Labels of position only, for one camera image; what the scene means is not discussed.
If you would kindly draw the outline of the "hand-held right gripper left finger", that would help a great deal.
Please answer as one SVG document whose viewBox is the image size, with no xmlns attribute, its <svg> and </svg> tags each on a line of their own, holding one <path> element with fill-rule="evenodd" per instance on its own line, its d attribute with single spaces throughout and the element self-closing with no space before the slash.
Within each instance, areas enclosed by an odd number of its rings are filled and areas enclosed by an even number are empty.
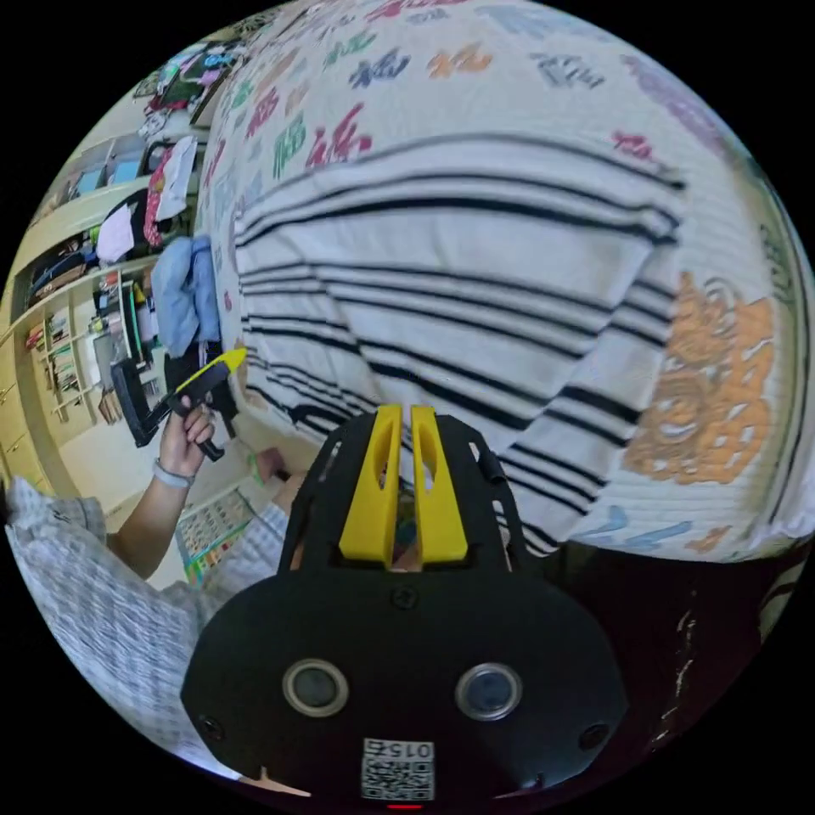
<svg viewBox="0 0 815 815">
<path fill-rule="evenodd" d="M 402 408 L 383 405 L 375 414 L 339 548 L 350 561 L 389 568 L 399 501 Z"/>
</svg>

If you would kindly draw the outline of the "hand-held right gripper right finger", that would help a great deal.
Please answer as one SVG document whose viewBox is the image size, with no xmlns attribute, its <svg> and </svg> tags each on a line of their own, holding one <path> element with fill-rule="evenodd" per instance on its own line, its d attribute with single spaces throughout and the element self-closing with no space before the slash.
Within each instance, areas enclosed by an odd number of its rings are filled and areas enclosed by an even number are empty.
<svg viewBox="0 0 815 815">
<path fill-rule="evenodd" d="M 432 407 L 411 407 L 413 492 L 420 561 L 450 565 L 465 560 L 468 543 L 452 473 Z"/>
</svg>

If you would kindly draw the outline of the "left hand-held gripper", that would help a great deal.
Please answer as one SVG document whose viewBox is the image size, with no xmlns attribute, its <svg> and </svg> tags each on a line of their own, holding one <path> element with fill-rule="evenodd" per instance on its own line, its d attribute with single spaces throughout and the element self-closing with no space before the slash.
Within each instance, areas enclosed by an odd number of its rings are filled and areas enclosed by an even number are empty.
<svg viewBox="0 0 815 815">
<path fill-rule="evenodd" d="M 225 351 L 203 368 L 167 369 L 165 403 L 168 412 L 183 417 L 189 409 L 199 405 L 212 408 L 221 418 L 228 439 L 235 438 L 234 419 L 238 410 L 228 379 L 245 363 L 246 357 L 247 349 L 240 347 Z"/>
</svg>

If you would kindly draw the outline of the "person's left hand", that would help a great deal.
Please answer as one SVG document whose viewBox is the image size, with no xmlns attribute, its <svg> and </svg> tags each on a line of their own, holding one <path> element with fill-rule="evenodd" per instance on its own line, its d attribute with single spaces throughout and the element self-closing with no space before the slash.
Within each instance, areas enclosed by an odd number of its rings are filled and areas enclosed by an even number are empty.
<svg viewBox="0 0 815 815">
<path fill-rule="evenodd" d="M 171 412 L 161 436 L 159 466 L 172 476 L 192 482 L 205 459 L 200 445 L 211 441 L 213 435 L 214 423 L 206 406 L 191 408 L 183 417 Z"/>
</svg>

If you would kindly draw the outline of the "person's right hand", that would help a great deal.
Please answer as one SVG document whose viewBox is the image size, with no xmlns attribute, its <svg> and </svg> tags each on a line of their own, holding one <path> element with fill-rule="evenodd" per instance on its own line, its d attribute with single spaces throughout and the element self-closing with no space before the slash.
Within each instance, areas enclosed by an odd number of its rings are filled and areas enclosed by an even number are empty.
<svg viewBox="0 0 815 815">
<path fill-rule="evenodd" d="M 261 506 L 274 505 L 290 515 L 306 479 L 307 469 L 297 468 L 278 447 L 264 447 L 247 458 L 253 490 Z"/>
</svg>

